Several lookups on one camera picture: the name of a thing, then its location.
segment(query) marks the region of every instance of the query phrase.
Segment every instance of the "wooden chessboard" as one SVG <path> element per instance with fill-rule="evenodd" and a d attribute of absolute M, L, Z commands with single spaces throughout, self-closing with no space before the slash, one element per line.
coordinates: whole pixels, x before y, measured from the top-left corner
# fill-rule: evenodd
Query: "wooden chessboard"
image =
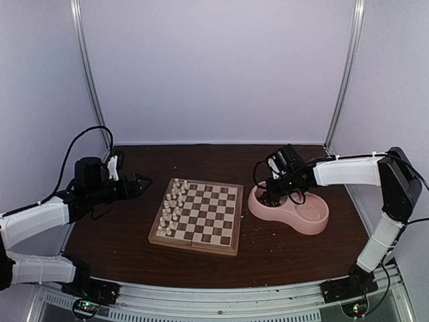
<path fill-rule="evenodd" d="M 164 201 L 172 192 L 174 179 L 168 185 L 149 233 L 152 244 L 236 256 L 239 249 L 241 208 L 243 186 L 208 181 L 188 180 L 184 201 L 177 220 L 171 213 L 164 215 Z M 183 186 L 184 179 L 179 179 Z M 178 206 L 177 199 L 170 202 L 171 212 Z M 166 227 L 170 226 L 170 235 L 166 228 L 159 230 L 160 218 Z"/>

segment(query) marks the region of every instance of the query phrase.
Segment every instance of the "pink bowl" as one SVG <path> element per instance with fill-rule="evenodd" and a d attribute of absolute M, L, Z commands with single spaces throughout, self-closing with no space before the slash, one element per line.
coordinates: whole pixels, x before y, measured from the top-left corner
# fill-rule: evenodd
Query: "pink bowl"
<path fill-rule="evenodd" d="M 283 197 L 280 199 L 281 206 L 267 207 L 256 199 L 262 192 L 256 186 L 250 192 L 247 205 L 254 216 L 262 220 L 286 223 L 304 235 L 317 235 L 326 228 L 329 208 L 319 196 L 306 193 L 306 202 L 303 205 L 296 205 L 289 198 Z M 302 197 L 296 193 L 292 194 L 292 198 L 299 203 L 302 202 Z"/>

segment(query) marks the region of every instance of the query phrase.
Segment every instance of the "chessboard frame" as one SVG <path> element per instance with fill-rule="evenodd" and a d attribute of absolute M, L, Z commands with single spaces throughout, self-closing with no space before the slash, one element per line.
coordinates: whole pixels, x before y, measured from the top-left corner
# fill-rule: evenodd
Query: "chessboard frame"
<path fill-rule="evenodd" d="M 239 239 L 240 239 L 240 226 L 241 226 L 241 212 L 243 208 L 243 186 L 240 184 L 230 184 L 223 182 L 212 182 L 212 181 L 201 181 L 201 180 L 188 180 L 189 184 L 204 184 L 210 186 L 222 186 L 222 187 L 231 187 L 237 189 L 237 196 L 235 200 L 235 212 L 233 220 L 233 231 L 231 236 L 231 245 L 222 246 L 215 244 L 208 244 L 204 242 L 192 241 L 192 240 L 183 240 L 183 239 L 174 239 L 166 236 L 156 235 L 158 230 L 158 222 L 160 217 L 162 217 L 162 209 L 164 205 L 161 204 L 158 212 L 156 214 L 154 224 L 152 225 L 151 231 L 149 233 L 149 242 L 151 244 L 168 246 L 172 248 L 180 248 L 183 250 L 194 250 L 197 252 L 207 252 L 220 255 L 236 256 L 239 250 Z M 163 201 L 166 200 L 166 196 L 172 190 L 174 184 L 174 178 L 172 178 L 168 184 L 166 192 L 163 196 Z"/>

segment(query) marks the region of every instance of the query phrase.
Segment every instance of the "wooden table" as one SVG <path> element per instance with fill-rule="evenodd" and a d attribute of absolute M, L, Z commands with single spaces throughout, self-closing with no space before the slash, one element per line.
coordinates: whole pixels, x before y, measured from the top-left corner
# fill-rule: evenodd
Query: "wooden table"
<path fill-rule="evenodd" d="M 66 254 L 90 264 L 94 277 L 156 286 L 232 288 L 310 282 L 347 274 L 367 242 L 363 224 L 343 186 L 312 189 L 330 209 L 326 229 L 302 235 L 291 227 L 262 221 L 243 203 L 244 218 L 237 257 L 218 256 L 152 245 L 147 237 L 171 178 L 244 185 L 245 201 L 253 187 L 254 164 L 279 146 L 196 145 L 128 146 L 125 169 L 153 178 L 140 198 L 116 202 L 98 221 L 79 221 Z M 324 156 L 321 146 L 296 146 L 303 159 Z M 261 180 L 269 172 L 258 173 Z"/>

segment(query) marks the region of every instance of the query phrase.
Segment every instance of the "metal corner profile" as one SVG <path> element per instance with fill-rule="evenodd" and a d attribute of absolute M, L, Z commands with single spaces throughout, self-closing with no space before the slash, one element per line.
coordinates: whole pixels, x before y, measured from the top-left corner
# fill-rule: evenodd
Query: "metal corner profile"
<path fill-rule="evenodd" d="M 86 45 L 85 33 L 83 28 L 82 14 L 80 11 L 80 0 L 70 0 L 70 6 L 72 10 L 74 29 L 76 31 L 76 36 L 78 38 L 80 57 L 82 59 L 82 65 L 85 73 L 86 87 L 88 88 L 91 105 L 93 106 L 97 123 L 99 125 L 106 126 L 103 113 L 100 107 L 99 97 L 95 89 L 93 72 L 89 61 L 88 48 Z M 107 136 L 105 131 L 102 131 L 101 134 L 103 136 L 103 140 L 105 142 L 106 148 L 109 148 L 109 137 Z"/>
<path fill-rule="evenodd" d="M 343 78 L 341 79 L 341 85 L 340 85 L 338 97 L 336 98 L 334 114 L 332 116 L 332 120 L 330 122 L 329 130 L 328 130 L 328 135 L 326 136 L 326 140 L 324 143 L 325 148 L 328 150 L 331 148 L 332 141 L 333 141 L 336 129 L 338 127 L 340 116 L 346 101 L 347 91 L 349 90 L 351 74 L 352 74 L 353 66 L 355 64 L 359 42 L 361 40 L 364 8 L 365 8 L 365 0 L 355 1 L 355 13 L 353 16 L 353 21 L 351 26 L 349 49 L 347 52 L 346 63 L 344 66 Z"/>

